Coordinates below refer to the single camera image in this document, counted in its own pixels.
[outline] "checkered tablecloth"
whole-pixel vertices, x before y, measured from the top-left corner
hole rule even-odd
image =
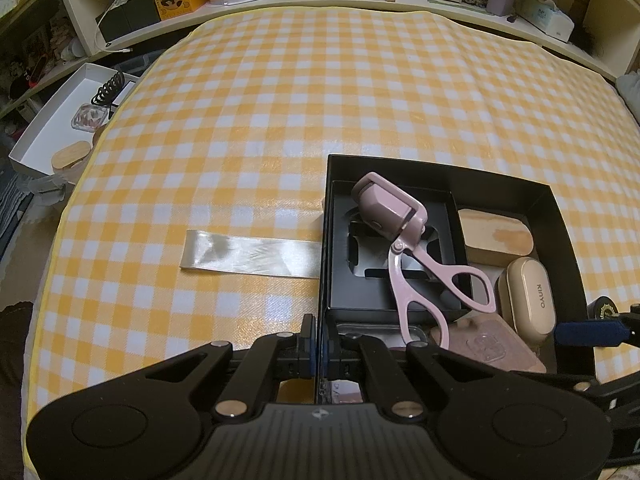
[[[28,417],[212,339],[297,330],[316,280],[178,264],[187,229],[320,240],[329,153],[546,182],[588,300],[640,301],[640,130],[601,76],[429,12],[243,12],[167,51],[100,139],[56,237]],[[640,368],[597,357],[601,380]]]

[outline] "black cord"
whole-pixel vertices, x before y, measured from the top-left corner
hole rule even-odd
[[[91,104],[96,106],[110,106],[113,100],[124,88],[124,74],[120,71],[98,89],[98,93],[91,99]]]

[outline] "pink eyelash curler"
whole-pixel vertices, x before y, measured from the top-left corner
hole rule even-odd
[[[469,266],[439,264],[419,245],[427,221],[427,210],[414,197],[373,172],[367,173],[358,181],[351,195],[358,204],[362,220],[391,241],[388,257],[389,278],[398,305],[400,332],[406,344],[411,341],[407,308],[409,303],[415,301],[424,306],[436,319],[440,328],[440,346],[444,349],[449,348],[447,320],[440,309],[418,294],[402,275],[401,257],[405,251],[429,269],[466,306],[480,312],[495,312],[494,290],[484,272]],[[488,298],[487,304],[474,301],[454,285],[453,277],[458,274],[471,274],[482,281]]]

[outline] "floor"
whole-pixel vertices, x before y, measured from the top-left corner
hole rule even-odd
[[[0,260],[0,310],[19,301],[35,301],[60,211],[33,200]]]

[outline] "ribbed gray panel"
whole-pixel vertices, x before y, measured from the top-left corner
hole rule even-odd
[[[176,480],[470,480],[417,426],[373,404],[269,404],[256,420],[217,429]]]

